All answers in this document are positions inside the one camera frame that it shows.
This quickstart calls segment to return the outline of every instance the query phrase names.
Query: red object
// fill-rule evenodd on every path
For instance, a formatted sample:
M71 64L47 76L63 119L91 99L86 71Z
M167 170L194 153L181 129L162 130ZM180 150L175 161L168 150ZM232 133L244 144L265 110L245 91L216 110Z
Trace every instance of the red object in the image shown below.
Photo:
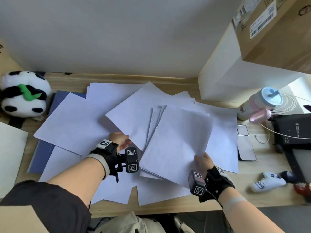
M311 197L311 183L294 184L294 189L298 194Z

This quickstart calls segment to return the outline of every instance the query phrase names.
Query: blue tumbler lid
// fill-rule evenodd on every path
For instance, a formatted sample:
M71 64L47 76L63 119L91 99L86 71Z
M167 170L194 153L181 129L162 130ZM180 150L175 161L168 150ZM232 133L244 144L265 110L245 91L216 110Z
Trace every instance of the blue tumbler lid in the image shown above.
M280 106L283 103L283 96L280 92L271 87L264 87L259 92L263 103L270 107Z

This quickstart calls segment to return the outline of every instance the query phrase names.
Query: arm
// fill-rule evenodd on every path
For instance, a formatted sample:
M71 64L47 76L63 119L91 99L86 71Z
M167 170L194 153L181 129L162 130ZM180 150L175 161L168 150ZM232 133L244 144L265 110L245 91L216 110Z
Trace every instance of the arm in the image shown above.
M204 157L196 156L195 160L201 170L209 170L214 167L212 159L204 153ZM218 201L226 209L224 211L232 229L235 233L247 232L283 232L276 224L258 210L250 202L234 202L234 198L241 197L241 194L234 188L226 188L219 196Z
M112 142L119 144L117 153L120 150L127 148L131 143L129 136L126 136L121 132L111 133L109 139ZM88 157L80 163L59 173L51 180L47 181L47 183L59 185L78 196L85 205L88 205L105 174L106 172L103 165L97 159Z

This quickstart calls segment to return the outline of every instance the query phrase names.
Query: hand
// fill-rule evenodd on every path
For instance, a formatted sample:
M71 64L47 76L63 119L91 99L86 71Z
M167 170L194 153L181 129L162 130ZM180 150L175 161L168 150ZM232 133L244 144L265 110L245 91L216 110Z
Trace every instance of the hand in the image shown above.
M199 155L194 156L194 160L202 172L202 175L206 175L207 170L212 169L215 166L212 158L209 157L206 152L204 153L203 157Z
M119 153L120 150L126 149L128 145L132 143L129 138L130 136L124 135L122 132L113 132L109 135L109 140L119 145L117 153Z

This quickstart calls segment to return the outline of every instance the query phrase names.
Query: wrist-mounted device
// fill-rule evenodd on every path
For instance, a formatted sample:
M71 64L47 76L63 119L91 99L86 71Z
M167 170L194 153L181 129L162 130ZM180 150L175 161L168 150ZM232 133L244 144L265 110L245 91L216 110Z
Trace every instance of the wrist-mounted device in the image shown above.
M207 200L218 200L220 194L228 187L235 186L232 180L219 167L214 166L207 171L205 178L202 174L191 170L188 176L190 192L199 197L200 203Z
M110 141L103 140L96 149L91 151L87 157L97 159L103 165L106 175L115 176L117 182L119 182L118 172L122 172L123 168L126 168L126 172L134 173L139 170L138 154L135 147L129 147L125 149L124 154L117 153L118 144Z

